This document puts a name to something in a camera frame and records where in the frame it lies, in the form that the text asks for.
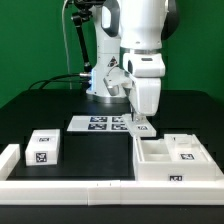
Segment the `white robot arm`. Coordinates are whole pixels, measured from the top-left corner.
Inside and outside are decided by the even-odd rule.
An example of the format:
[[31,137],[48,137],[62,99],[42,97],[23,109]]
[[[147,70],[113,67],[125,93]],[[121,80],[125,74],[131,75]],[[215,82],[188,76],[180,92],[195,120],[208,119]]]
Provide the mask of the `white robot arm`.
[[160,49],[179,24],[176,0],[105,0],[92,12],[97,62],[88,96],[129,101],[133,120],[155,115],[165,75]]

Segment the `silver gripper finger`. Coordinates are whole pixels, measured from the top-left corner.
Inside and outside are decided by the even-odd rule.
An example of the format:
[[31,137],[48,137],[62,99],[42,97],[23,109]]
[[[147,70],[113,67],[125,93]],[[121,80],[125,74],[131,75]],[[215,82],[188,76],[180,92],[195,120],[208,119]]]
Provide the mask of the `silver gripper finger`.
[[133,114],[133,122],[136,123],[136,124],[140,124],[142,123],[144,120],[144,117],[142,115],[139,115],[139,114],[136,114],[134,113]]

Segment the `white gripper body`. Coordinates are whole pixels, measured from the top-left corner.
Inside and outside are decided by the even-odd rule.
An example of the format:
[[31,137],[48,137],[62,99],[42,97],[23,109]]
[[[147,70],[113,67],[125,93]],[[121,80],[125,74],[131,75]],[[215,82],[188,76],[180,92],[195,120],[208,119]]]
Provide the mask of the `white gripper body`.
[[123,68],[131,79],[128,98],[135,112],[154,116],[159,105],[161,78],[165,75],[162,55],[125,53]]

